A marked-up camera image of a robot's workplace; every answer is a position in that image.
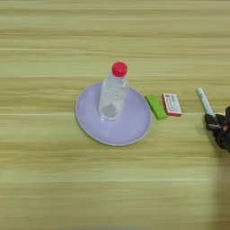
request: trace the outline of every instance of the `purple plate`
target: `purple plate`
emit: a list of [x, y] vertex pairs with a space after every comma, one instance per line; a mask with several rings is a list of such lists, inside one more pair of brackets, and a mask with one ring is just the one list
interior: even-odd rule
[[153, 116], [145, 98], [130, 88], [120, 117], [102, 120], [98, 112], [102, 84], [86, 88], [75, 106], [81, 128], [92, 138], [111, 146], [126, 146], [142, 139], [152, 127]]

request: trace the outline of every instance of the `green object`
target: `green object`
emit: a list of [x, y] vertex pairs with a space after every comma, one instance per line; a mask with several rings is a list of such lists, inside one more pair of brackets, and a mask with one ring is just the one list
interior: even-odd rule
[[154, 113], [154, 115], [157, 119], [166, 119], [167, 118], [167, 114], [164, 111], [163, 106], [158, 101], [157, 96], [147, 95], [146, 100], [147, 100], [152, 112]]

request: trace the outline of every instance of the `wood grain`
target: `wood grain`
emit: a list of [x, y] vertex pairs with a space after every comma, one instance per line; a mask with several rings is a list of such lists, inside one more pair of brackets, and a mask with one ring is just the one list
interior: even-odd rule
[[[230, 2], [0, 1], [0, 229], [228, 230], [230, 157], [195, 93], [229, 105]], [[113, 62], [184, 115], [132, 146], [77, 125], [75, 100]]]

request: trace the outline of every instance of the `red bottle cap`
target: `red bottle cap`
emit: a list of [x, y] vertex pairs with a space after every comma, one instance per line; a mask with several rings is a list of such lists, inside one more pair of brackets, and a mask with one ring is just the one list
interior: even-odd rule
[[117, 76], [117, 77], [123, 77], [126, 75], [128, 71], [128, 67], [125, 63], [123, 62], [116, 62], [112, 66], [112, 73]]

